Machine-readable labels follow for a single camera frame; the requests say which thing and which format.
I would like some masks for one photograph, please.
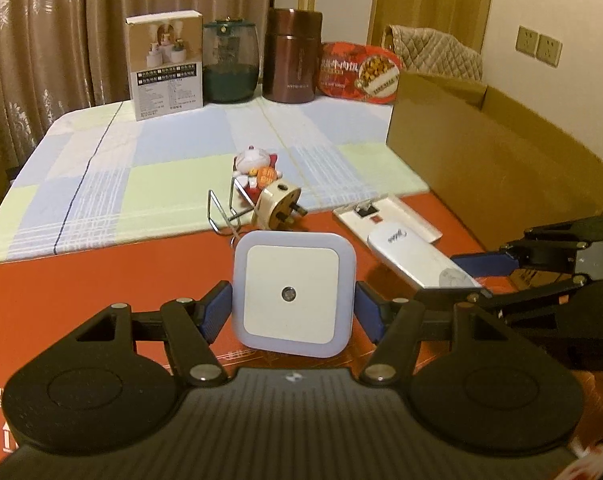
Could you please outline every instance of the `electrical outlet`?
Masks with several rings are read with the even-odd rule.
[[[548,63],[551,66],[557,66],[559,64],[560,55],[561,41],[540,34],[539,44],[537,45],[537,59],[544,63]]]
[[[539,33],[532,29],[519,27],[519,33],[517,34],[517,43],[515,44],[515,50],[528,54],[529,56],[535,57],[535,49],[537,47],[537,39]]]

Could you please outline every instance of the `tablecloth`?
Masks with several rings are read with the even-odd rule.
[[[208,190],[227,202],[233,157],[249,145],[278,154],[277,169],[311,211],[423,192],[427,185],[385,145],[391,112],[260,96],[140,122],[131,102],[71,112],[0,207],[0,262],[208,229]]]

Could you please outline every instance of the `white remote control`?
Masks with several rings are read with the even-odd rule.
[[[481,287],[461,267],[405,225],[382,222],[368,246],[413,288]]]

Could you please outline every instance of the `red food package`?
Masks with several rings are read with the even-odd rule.
[[[380,46],[324,43],[317,86],[331,97],[390,103],[400,70],[401,59]]]

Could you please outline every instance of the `ribbed black surface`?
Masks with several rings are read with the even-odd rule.
[[[345,368],[243,368],[225,386],[193,390],[127,449],[56,457],[21,447],[0,480],[546,480],[573,459],[564,448],[527,458],[459,450],[393,391],[361,386]]]

